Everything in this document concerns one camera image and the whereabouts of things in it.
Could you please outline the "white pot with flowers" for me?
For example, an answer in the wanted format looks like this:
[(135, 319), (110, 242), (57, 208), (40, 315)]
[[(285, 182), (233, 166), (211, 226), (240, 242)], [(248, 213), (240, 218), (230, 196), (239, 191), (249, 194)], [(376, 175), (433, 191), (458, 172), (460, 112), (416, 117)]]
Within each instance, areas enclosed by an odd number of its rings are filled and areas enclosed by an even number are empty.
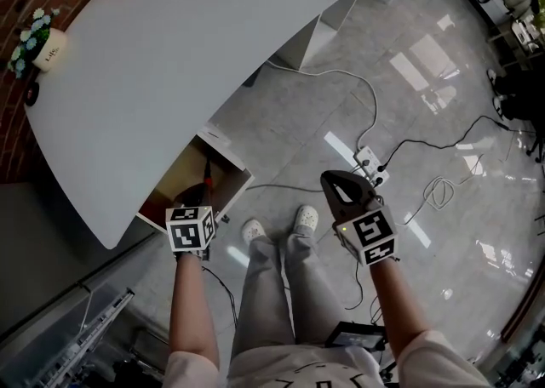
[(7, 63), (16, 78), (22, 78), (31, 66), (47, 72), (59, 59), (68, 39), (64, 31), (53, 27), (59, 14), (59, 9), (34, 10), (30, 27), (20, 32), (19, 42)]

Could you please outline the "person's grey trousers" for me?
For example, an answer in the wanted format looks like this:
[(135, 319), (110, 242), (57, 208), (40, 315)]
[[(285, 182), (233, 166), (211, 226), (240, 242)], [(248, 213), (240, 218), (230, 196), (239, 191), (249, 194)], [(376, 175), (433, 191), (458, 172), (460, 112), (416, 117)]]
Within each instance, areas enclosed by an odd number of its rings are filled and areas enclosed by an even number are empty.
[(267, 238), (249, 245), (232, 357), (268, 346), (322, 345), (350, 320), (318, 258), (314, 232), (293, 229), (283, 253)]

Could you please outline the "person's white printed shirt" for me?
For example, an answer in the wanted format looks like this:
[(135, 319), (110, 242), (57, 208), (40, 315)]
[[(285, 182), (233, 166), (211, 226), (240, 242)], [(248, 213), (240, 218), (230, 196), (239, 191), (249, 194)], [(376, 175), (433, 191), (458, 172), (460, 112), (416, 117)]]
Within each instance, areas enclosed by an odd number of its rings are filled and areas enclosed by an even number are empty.
[[(397, 361), (400, 388), (490, 388), (438, 331), (413, 339)], [(189, 352), (169, 356), (163, 388), (218, 388), (219, 371)], [(375, 358), (365, 349), (310, 345), (244, 351), (230, 365), (226, 388), (384, 388)]]

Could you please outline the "black tape roll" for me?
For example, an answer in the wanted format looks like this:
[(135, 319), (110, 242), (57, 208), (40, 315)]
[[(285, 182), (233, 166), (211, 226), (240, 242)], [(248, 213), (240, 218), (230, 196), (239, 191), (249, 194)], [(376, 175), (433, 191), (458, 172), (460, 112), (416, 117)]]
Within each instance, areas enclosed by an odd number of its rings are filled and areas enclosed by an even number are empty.
[(37, 97), (39, 96), (39, 89), (39, 83), (37, 82), (32, 82), (28, 84), (28, 86), (26, 87), (26, 91), (23, 94), (24, 103), (26, 106), (31, 107), (36, 103)]

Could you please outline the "black device with screen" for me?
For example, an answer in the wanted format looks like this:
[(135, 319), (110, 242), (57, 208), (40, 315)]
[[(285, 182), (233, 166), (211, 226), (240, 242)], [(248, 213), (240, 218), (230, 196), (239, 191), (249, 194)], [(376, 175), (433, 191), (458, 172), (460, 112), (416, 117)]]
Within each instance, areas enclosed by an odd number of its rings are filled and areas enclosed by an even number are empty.
[(326, 348), (358, 346), (369, 352), (384, 351), (387, 334), (383, 326), (355, 322), (339, 322), (325, 341)]

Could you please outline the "person's white shoe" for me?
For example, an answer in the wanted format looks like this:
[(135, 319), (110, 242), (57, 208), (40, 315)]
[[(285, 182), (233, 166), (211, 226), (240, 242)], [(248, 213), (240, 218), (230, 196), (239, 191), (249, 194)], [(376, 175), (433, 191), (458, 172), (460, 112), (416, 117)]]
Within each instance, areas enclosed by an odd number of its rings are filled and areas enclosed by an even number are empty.
[(254, 241), (265, 243), (268, 241), (263, 226), (256, 219), (250, 219), (243, 225), (242, 238), (248, 246)]
[(318, 225), (318, 212), (310, 205), (301, 205), (295, 216), (294, 230), (302, 227), (309, 228), (312, 232), (316, 231)]

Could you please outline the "person's left white shoe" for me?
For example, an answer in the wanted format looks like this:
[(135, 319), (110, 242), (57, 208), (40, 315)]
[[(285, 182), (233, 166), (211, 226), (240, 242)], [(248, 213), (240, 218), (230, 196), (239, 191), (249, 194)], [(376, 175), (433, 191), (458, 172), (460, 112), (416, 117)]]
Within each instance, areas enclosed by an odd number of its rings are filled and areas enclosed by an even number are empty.
[(248, 246), (254, 241), (265, 243), (268, 241), (263, 226), (256, 219), (250, 219), (243, 225), (242, 238)]

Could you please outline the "person's left forearm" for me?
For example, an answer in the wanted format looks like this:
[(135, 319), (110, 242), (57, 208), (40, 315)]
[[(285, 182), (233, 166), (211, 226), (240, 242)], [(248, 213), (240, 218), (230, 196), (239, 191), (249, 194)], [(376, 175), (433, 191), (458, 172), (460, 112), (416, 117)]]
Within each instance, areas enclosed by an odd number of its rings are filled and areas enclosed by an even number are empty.
[(219, 351), (205, 296), (201, 260), (183, 254), (177, 260), (169, 320), (169, 347), (207, 358), (219, 367)]

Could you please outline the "white metal shelf rack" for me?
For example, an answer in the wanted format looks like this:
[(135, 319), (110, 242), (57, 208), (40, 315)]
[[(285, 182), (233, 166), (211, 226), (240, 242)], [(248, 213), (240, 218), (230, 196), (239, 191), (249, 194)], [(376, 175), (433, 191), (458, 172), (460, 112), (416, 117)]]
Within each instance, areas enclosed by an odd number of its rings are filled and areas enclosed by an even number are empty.
[(26, 388), (69, 388), (84, 361), (134, 296), (135, 293), (128, 288), (114, 299), (103, 312), (85, 325), (67, 346), (45, 364), (44, 368), (26, 384)]

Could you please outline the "white power strip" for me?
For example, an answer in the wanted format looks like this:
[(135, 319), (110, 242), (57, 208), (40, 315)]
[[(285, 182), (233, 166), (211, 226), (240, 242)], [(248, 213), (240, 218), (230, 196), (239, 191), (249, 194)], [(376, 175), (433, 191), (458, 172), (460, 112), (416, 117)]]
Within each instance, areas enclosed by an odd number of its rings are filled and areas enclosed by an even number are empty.
[(357, 151), (353, 158), (358, 165), (358, 171), (362, 172), (374, 187), (383, 185), (388, 181), (389, 173), (385, 169), (381, 169), (380, 160), (368, 146), (364, 146)]

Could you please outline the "white refrigerator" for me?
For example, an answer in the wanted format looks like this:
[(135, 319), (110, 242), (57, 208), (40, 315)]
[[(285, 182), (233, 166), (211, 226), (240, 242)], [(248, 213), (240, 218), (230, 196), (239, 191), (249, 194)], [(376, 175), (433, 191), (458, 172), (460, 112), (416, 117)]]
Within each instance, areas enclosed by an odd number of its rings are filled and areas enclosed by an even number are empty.
[(57, 185), (0, 185), (0, 341), (151, 234), (134, 219), (108, 249)]

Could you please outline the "white wooden drawer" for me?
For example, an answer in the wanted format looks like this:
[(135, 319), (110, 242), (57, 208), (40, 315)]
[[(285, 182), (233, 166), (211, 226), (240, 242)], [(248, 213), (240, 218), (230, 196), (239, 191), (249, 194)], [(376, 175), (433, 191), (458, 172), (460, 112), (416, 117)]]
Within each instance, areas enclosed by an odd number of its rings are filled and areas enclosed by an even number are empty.
[(250, 187), (255, 177), (231, 149), (231, 141), (206, 124), (193, 137), (157, 183), (136, 216), (161, 232), (165, 211), (181, 203), (179, 195), (204, 181), (206, 164), (211, 170), (211, 204), (216, 222), (228, 222), (229, 209)]

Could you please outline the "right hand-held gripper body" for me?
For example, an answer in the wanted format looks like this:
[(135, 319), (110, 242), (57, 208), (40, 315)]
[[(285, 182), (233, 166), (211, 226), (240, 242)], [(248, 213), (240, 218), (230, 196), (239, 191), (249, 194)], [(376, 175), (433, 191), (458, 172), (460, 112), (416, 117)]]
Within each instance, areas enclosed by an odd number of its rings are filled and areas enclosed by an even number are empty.
[(398, 232), (391, 211), (371, 186), (372, 191), (362, 205), (348, 208), (345, 214), (331, 212), (332, 228), (341, 245), (366, 266), (394, 256), (398, 248)]

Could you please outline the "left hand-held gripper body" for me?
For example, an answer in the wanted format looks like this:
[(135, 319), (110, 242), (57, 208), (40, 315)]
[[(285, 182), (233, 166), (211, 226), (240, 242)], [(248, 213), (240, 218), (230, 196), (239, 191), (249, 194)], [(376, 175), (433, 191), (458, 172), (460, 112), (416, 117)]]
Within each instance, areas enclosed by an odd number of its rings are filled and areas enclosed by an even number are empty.
[(196, 253), (202, 260), (209, 260), (209, 245), (216, 234), (211, 206), (169, 208), (165, 225), (175, 254)]

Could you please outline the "white desk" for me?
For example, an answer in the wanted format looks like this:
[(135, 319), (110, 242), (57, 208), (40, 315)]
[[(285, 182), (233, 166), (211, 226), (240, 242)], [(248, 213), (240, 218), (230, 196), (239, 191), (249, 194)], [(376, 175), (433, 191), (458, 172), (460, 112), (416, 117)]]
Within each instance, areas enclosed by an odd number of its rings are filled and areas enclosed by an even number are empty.
[(231, 94), (338, 0), (91, 0), (27, 118), (57, 182), (115, 248)]

